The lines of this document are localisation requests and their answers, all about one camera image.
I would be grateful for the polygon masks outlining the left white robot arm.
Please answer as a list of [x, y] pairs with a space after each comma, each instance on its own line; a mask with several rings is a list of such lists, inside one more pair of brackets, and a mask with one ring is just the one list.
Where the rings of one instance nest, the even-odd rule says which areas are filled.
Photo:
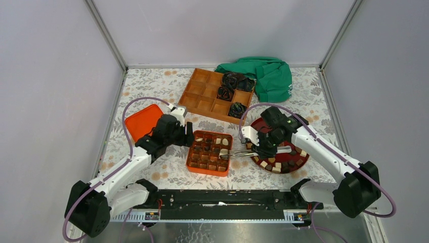
[[194, 140], [193, 124], [180, 115], [164, 114], [156, 126], [131, 147], [122, 162], [90, 182], [79, 180], [70, 191], [65, 223], [71, 223], [85, 236], [96, 237], [112, 217], [126, 209], [142, 205], [151, 208], [157, 195], [150, 190], [152, 184], [136, 181], [128, 189], [120, 190], [136, 172], [153, 164], [171, 145], [189, 147]]

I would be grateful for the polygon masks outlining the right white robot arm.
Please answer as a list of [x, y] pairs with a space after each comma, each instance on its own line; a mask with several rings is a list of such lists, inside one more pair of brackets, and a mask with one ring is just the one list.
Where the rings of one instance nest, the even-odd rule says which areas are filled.
[[298, 209], [308, 203], [336, 206], [344, 215], [355, 218], [381, 197], [377, 166], [362, 163], [336, 148], [312, 130], [300, 115], [290, 116], [281, 112], [282, 107], [271, 106], [261, 114], [269, 128], [257, 131], [251, 126], [240, 129], [242, 139], [253, 144], [253, 151], [260, 157], [272, 157], [282, 142], [289, 142], [306, 152], [334, 179], [333, 183], [304, 179], [295, 184], [290, 195], [291, 204]]

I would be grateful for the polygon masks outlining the metal serving tongs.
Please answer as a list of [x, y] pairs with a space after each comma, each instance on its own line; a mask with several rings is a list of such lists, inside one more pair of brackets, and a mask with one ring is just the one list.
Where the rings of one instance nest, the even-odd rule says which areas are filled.
[[230, 157], [253, 157], [258, 156], [258, 154], [252, 150], [229, 150], [229, 154], [220, 155], [220, 159], [229, 159]]

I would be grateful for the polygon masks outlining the orange box lid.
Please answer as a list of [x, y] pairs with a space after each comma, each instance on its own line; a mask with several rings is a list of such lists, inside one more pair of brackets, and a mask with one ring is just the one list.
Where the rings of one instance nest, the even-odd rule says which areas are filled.
[[125, 126], [134, 142], [150, 134], [163, 115], [158, 105], [152, 104], [125, 119]]

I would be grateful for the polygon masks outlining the orange chocolate box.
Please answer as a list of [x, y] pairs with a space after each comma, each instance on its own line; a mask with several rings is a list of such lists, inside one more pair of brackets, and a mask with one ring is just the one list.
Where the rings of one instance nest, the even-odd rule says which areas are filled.
[[[194, 141], [189, 148], [186, 167], [192, 173], [226, 177], [229, 173], [229, 159], [220, 159], [221, 149], [232, 149], [233, 137], [230, 134], [222, 134], [210, 131], [197, 130], [194, 133]], [[212, 143], [206, 143], [206, 139], [212, 139]], [[216, 144], [216, 138], [228, 139], [229, 145]]]

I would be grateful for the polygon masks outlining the red round plate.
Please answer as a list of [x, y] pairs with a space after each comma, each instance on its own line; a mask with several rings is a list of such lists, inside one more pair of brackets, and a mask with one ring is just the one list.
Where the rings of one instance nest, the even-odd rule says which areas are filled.
[[[262, 118], [256, 119], [250, 126], [261, 132], [267, 132], [269, 130]], [[253, 144], [248, 140], [246, 142], [246, 148], [251, 150], [252, 146]], [[289, 174], [300, 169], [310, 158], [308, 153], [294, 145], [292, 142], [282, 142], [278, 147], [281, 146], [290, 146], [292, 148], [292, 152], [276, 154], [275, 157], [266, 159], [261, 159], [259, 156], [253, 156], [251, 159], [265, 171], [276, 174]]]

